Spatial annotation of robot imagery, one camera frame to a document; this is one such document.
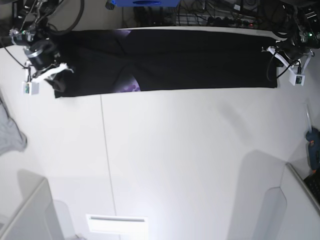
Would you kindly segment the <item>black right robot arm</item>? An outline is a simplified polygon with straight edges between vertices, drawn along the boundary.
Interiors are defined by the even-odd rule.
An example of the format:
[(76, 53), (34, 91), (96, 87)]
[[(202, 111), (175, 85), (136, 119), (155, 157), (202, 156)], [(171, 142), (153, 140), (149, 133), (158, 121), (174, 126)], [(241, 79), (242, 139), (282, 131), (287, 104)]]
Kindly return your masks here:
[(79, 2), (79, 12), (75, 21), (65, 30), (54, 30), (49, 23), (49, 16), (63, 3), (62, 0), (27, 0), (17, 15), (17, 21), (8, 36), (16, 46), (22, 46), (27, 57), (25, 63), (19, 65), (25, 70), (22, 90), (25, 94), (34, 95), (39, 92), (39, 84), (47, 82), (56, 92), (64, 92), (62, 80), (66, 71), (74, 72), (62, 61), (58, 44), (54, 37), (71, 32), (79, 23), (85, 2)]

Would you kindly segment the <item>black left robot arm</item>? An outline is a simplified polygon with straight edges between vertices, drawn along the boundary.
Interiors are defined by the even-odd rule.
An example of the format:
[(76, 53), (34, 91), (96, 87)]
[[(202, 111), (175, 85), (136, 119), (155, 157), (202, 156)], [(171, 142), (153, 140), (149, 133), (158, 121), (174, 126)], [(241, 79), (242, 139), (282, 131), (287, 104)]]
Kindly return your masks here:
[(267, 2), (260, 1), (261, 12), (267, 21), (272, 33), (277, 36), (275, 46), (267, 51), (272, 54), (268, 63), (266, 76), (269, 76), (270, 67), (274, 59), (278, 59), (286, 71), (294, 75), (302, 75), (311, 59), (315, 56), (314, 50), (320, 48), (320, 2), (318, 0), (280, 0), (279, 5), (285, 11), (281, 23), (274, 23), (268, 18), (265, 7)]

